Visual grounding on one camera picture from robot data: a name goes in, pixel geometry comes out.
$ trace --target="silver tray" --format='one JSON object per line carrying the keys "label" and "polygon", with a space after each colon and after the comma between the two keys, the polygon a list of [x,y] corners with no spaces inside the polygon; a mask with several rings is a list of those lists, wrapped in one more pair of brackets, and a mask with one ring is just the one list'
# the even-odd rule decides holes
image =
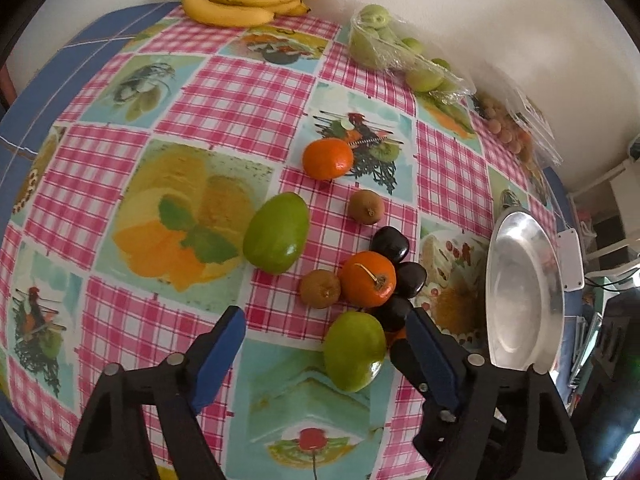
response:
{"label": "silver tray", "polygon": [[561,283],[556,254],[540,224],[522,208],[505,210],[491,237],[485,286],[494,365],[551,370],[564,327]]}

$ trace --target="dark plum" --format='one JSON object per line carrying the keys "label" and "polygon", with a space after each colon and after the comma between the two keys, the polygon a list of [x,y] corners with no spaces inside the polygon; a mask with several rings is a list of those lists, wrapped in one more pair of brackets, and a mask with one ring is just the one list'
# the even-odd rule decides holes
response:
{"label": "dark plum", "polygon": [[395,293],[410,300],[418,295],[427,281],[427,271],[417,262],[402,262],[396,265]]}
{"label": "dark plum", "polygon": [[409,253],[409,240],[398,229],[388,225],[373,235],[369,249],[397,265]]}
{"label": "dark plum", "polygon": [[407,298],[393,294],[386,303],[367,310],[367,314],[375,317],[385,332],[397,332],[404,326],[406,315],[413,307]]}

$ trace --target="tangerine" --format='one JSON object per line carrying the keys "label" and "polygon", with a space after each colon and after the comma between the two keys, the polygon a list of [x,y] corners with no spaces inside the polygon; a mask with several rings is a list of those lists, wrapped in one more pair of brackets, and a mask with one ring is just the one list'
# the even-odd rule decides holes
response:
{"label": "tangerine", "polygon": [[338,277],[346,300],[359,308],[382,305],[396,289],[394,264],[373,251],[351,256],[340,269]]}
{"label": "tangerine", "polygon": [[316,180],[338,178],[353,167],[353,150],[335,137],[314,140],[302,154],[302,167]]}

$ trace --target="fruit stem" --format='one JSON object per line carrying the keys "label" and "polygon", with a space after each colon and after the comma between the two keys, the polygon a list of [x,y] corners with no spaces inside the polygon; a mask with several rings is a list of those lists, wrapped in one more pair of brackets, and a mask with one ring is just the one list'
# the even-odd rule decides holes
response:
{"label": "fruit stem", "polygon": [[369,275],[369,277],[374,281],[374,282],[378,282],[377,277],[369,270],[367,269],[367,267],[365,267],[363,264],[356,264],[357,266],[359,266],[360,268],[364,269],[364,271]]}

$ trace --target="plastic bag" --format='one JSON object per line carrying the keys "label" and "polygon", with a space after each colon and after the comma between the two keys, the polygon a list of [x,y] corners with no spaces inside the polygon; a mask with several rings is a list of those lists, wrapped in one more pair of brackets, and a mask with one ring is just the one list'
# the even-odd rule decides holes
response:
{"label": "plastic bag", "polygon": [[536,152],[535,158],[540,167],[560,166],[562,157],[556,150],[556,138],[551,126],[539,108],[516,85],[513,79],[488,63],[476,67],[474,77],[478,82],[476,97],[482,107],[479,110],[481,114],[491,120],[494,117],[486,115],[488,109],[492,108],[495,111],[497,107],[504,107],[509,118],[529,134]]}
{"label": "plastic bag", "polygon": [[351,17],[351,58],[445,104],[476,92],[470,75],[425,34],[384,7],[370,4]]}

